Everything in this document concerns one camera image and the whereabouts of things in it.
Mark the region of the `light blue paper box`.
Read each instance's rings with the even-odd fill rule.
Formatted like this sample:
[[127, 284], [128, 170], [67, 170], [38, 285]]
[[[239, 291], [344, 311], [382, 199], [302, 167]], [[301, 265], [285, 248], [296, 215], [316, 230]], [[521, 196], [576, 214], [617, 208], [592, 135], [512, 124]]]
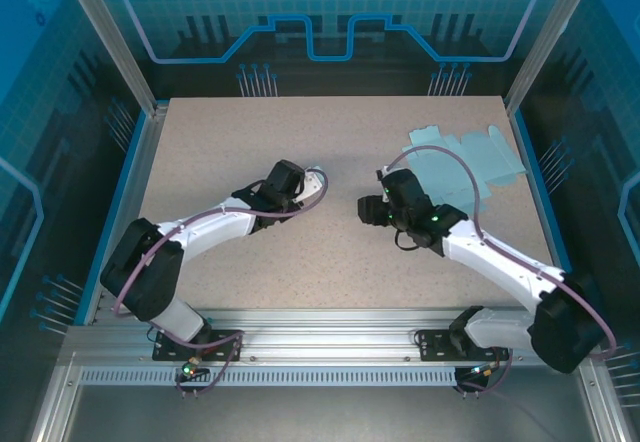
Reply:
[[408, 165], [425, 193], [436, 205], [448, 204], [468, 214], [474, 197], [485, 200], [492, 186], [513, 184], [526, 172], [520, 158], [495, 125], [462, 136], [442, 135], [436, 125], [409, 133], [410, 146], [439, 146], [450, 153], [419, 150], [408, 156]]

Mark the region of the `blue table edge strip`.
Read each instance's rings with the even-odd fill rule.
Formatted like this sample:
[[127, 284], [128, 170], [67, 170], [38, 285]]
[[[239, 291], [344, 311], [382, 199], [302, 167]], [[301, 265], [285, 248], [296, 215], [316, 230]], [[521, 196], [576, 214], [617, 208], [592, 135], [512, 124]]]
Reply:
[[132, 167], [134, 165], [138, 145], [143, 132], [147, 125], [147, 115], [141, 111], [136, 121], [131, 142], [127, 149], [123, 166], [120, 171], [120, 175], [115, 187], [115, 191], [112, 197], [112, 201], [105, 219], [104, 227], [96, 248], [96, 252], [87, 276], [87, 280], [84, 285], [82, 296], [78, 305], [78, 309], [75, 314], [73, 326], [86, 325], [91, 318], [91, 304], [93, 296], [97, 287], [99, 286], [99, 276], [102, 268], [102, 264], [105, 261], [107, 249], [111, 236], [114, 233], [114, 227], [116, 224], [117, 216], [120, 212], [125, 198], [125, 188], [129, 181]]
[[571, 272], [573, 267], [567, 252], [566, 244], [563, 240], [549, 193], [544, 184], [542, 171], [538, 163], [538, 158], [536, 156], [531, 137], [528, 133], [525, 120], [520, 110], [516, 110], [512, 115], [510, 115], [510, 123], [514, 132], [518, 150], [523, 160], [523, 165], [528, 171], [527, 180], [551, 259], [558, 267]]

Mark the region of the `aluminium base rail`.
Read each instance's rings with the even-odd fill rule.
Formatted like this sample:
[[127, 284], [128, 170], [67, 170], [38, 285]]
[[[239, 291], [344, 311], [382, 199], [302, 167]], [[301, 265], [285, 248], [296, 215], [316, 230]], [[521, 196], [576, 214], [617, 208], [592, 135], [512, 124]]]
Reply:
[[[445, 329], [460, 309], [207, 310], [216, 329], [243, 331], [240, 365], [416, 366], [414, 333]], [[57, 365], [150, 366], [147, 324], [106, 310], [96, 323], [68, 329]]]

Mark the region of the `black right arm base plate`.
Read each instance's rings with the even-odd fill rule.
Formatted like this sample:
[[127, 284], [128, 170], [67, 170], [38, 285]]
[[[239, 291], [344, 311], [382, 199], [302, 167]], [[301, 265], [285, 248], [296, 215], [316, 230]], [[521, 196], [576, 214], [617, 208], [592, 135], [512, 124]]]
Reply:
[[417, 330], [413, 336], [423, 362], [506, 362], [507, 349], [482, 348], [464, 333], [448, 329]]

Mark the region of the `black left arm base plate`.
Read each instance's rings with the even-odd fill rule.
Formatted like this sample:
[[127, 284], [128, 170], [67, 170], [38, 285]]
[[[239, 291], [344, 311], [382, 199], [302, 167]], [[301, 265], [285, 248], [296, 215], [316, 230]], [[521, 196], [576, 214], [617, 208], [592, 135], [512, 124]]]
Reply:
[[236, 342], [236, 331], [234, 330], [211, 330], [206, 335], [198, 335], [192, 341], [193, 344], [210, 344], [226, 338], [229, 341], [217, 347], [198, 351], [193, 348], [177, 344], [162, 333], [157, 333], [155, 347], [152, 352], [154, 361], [162, 362], [186, 362], [192, 357], [200, 356], [204, 362], [224, 362], [230, 355], [234, 343]]

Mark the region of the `aluminium frame post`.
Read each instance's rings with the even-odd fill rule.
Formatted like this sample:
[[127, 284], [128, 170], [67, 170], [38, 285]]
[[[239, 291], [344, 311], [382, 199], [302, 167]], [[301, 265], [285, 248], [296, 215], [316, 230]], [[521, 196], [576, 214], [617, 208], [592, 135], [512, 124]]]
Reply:
[[505, 98], [505, 110], [509, 117], [519, 109], [580, 1], [556, 0], [554, 3]]
[[146, 116], [159, 117], [160, 104], [105, 0], [77, 0]]

